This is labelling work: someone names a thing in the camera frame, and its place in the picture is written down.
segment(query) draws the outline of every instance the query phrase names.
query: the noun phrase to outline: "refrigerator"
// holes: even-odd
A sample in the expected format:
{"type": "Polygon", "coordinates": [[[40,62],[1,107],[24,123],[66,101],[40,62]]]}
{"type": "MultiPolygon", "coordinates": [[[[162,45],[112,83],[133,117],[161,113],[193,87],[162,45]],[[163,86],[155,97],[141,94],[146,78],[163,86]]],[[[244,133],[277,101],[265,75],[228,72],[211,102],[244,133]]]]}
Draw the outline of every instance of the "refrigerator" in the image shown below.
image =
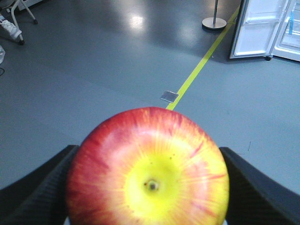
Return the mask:
{"type": "Polygon", "coordinates": [[[300,0],[242,0],[230,59],[300,61],[300,0]]]}

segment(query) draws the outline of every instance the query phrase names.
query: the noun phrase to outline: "apple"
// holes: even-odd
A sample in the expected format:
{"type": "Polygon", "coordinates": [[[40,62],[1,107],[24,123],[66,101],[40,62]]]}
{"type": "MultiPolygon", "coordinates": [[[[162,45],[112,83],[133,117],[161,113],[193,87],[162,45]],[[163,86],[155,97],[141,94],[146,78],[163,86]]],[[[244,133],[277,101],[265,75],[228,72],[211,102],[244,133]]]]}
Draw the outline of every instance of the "apple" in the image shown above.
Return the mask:
{"type": "Polygon", "coordinates": [[[67,176],[72,225],[221,225],[228,197],[217,145],[184,115],[158,107],[102,122],[67,176]]]}

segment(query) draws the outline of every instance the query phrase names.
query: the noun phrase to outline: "yellow floor line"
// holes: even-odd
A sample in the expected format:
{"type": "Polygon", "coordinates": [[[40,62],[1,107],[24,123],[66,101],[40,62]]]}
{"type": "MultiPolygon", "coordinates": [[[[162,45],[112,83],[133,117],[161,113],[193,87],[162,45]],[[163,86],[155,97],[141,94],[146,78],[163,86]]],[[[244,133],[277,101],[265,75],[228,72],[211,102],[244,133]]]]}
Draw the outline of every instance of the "yellow floor line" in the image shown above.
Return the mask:
{"type": "Polygon", "coordinates": [[[176,98],[176,100],[173,103],[169,103],[169,105],[167,106],[167,109],[173,110],[175,108],[175,106],[178,104],[178,102],[181,100],[181,98],[184,95],[184,93],[187,91],[187,89],[192,84],[192,82],[194,81],[194,79],[198,76],[198,74],[200,73],[200,71],[202,70],[202,68],[204,67],[204,65],[207,63],[207,61],[209,60],[209,58],[211,57],[211,55],[214,53],[214,51],[216,50],[216,48],[218,47],[218,45],[221,43],[221,41],[225,37],[226,33],[229,31],[229,29],[231,28],[231,26],[234,24],[234,20],[235,20],[235,18],[237,17],[237,15],[239,13],[239,8],[240,7],[238,7],[235,10],[235,12],[233,13],[233,15],[228,20],[226,27],[221,32],[221,34],[219,35],[219,37],[217,37],[217,39],[215,40],[215,42],[212,44],[212,46],[206,52],[206,54],[201,59],[201,61],[198,63],[198,65],[196,66],[196,68],[192,71],[192,73],[190,74],[190,76],[188,76],[188,78],[186,79],[186,81],[180,87],[180,89],[177,92],[179,94],[178,97],[176,98]]]}

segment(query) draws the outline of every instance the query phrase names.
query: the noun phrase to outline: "metal stand base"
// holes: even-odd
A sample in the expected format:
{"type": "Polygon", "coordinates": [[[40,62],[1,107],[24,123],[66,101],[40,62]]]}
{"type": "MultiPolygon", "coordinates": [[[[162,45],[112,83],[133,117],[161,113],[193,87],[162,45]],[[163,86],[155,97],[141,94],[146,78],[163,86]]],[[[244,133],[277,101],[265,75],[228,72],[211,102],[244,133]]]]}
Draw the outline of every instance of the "metal stand base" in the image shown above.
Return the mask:
{"type": "Polygon", "coordinates": [[[214,18],[209,17],[202,21],[202,25],[207,29],[219,30],[224,28],[227,25],[227,22],[223,19],[216,18],[216,22],[214,23],[214,18]]]}

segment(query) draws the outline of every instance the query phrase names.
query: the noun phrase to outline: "white sneaker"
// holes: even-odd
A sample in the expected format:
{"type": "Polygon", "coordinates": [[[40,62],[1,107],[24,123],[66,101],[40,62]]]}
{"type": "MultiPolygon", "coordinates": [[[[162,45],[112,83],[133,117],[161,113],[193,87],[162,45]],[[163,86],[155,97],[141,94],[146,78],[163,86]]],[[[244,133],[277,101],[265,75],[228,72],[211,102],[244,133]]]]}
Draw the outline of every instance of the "white sneaker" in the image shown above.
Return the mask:
{"type": "Polygon", "coordinates": [[[22,31],[17,28],[12,22],[8,20],[0,21],[0,25],[8,31],[9,35],[16,40],[18,36],[22,33],[22,31]]]}

